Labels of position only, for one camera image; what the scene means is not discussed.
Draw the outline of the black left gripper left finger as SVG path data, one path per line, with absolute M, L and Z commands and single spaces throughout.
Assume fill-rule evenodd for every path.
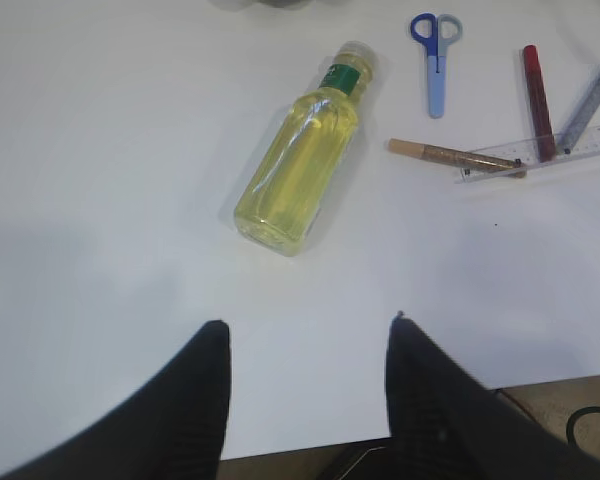
M 214 479 L 230 405 L 230 330 L 205 323 L 141 389 L 7 479 Z

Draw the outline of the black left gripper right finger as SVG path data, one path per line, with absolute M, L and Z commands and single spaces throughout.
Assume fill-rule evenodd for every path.
M 387 346 L 399 479 L 600 479 L 600 461 L 515 412 L 403 314 Z

